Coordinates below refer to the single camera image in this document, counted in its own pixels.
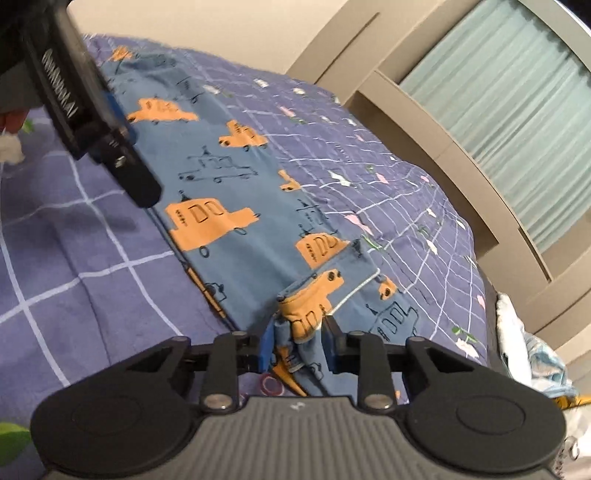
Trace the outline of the person's left hand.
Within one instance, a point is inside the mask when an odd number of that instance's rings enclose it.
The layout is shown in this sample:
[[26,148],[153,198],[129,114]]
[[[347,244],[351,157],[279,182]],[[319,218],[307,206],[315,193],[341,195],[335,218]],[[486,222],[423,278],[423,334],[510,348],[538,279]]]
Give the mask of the person's left hand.
[[0,114],[0,133],[17,134],[23,127],[29,111],[27,109],[12,110]]

